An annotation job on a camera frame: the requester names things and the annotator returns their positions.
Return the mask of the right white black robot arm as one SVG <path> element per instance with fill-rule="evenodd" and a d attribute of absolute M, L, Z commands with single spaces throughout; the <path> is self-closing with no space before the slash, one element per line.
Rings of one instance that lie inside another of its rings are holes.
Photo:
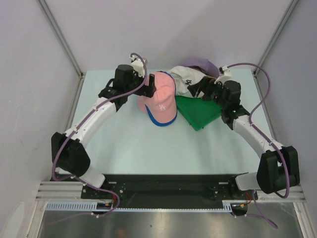
<path fill-rule="evenodd" d="M 240 199 L 247 190 L 261 190 L 266 194 L 285 190 L 300 183 L 298 152 L 293 146 L 284 146 L 262 132 L 251 122 L 251 114 L 241 105 L 240 83 L 227 80 L 224 83 L 209 77 L 187 87 L 193 97 L 202 96 L 221 108 L 223 122 L 239 134 L 256 152 L 260 159 L 255 173 L 240 174 L 229 185 L 229 195 Z"/>

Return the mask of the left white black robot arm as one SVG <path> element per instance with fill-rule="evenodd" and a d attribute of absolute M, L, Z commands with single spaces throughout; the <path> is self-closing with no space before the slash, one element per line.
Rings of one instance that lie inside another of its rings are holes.
<path fill-rule="evenodd" d="M 98 94 L 96 102 L 85 116 L 64 133 L 56 132 L 52 136 L 52 177 L 55 180 L 59 180 L 55 170 L 60 168 L 69 172 L 70 178 L 92 186 L 92 192 L 98 198 L 109 194 L 106 177 L 93 168 L 86 146 L 102 124 L 127 102 L 130 95 L 154 94 L 154 80 L 151 79 L 150 85 L 146 86 L 146 76 L 147 68 L 143 59 L 135 59 L 130 65 L 120 64 L 114 78 Z"/>

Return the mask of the white NY cap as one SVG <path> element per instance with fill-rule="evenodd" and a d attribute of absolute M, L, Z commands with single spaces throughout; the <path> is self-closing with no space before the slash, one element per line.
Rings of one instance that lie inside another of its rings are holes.
<path fill-rule="evenodd" d="M 183 96 L 188 98 L 200 98 L 192 97 L 187 87 L 198 83 L 206 75 L 197 69 L 184 66 L 176 66 L 170 69 L 168 72 L 176 84 L 176 96 Z"/>

